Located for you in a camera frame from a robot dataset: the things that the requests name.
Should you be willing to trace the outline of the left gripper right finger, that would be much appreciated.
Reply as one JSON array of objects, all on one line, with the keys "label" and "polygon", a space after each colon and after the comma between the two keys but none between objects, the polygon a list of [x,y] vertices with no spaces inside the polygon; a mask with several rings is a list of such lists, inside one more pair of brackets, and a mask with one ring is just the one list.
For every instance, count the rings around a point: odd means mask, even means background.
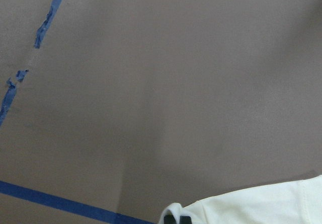
[{"label": "left gripper right finger", "polygon": [[192,224],[190,216],[180,216],[180,224]]}]

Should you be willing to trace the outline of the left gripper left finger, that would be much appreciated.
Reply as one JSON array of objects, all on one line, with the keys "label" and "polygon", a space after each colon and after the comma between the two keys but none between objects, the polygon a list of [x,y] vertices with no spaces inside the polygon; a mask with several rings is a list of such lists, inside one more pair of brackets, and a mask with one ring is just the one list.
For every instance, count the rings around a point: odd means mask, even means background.
[{"label": "left gripper left finger", "polygon": [[176,220],[173,215],[167,214],[164,216],[164,224],[176,224]]}]

